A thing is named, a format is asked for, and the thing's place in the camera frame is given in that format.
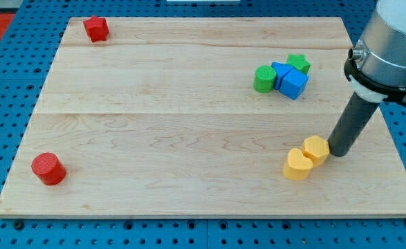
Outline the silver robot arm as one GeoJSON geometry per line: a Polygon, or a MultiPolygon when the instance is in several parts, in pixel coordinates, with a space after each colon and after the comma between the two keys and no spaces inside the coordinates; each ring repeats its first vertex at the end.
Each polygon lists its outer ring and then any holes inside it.
{"type": "Polygon", "coordinates": [[[379,0],[344,73],[355,94],[406,107],[406,0],[379,0]]]}

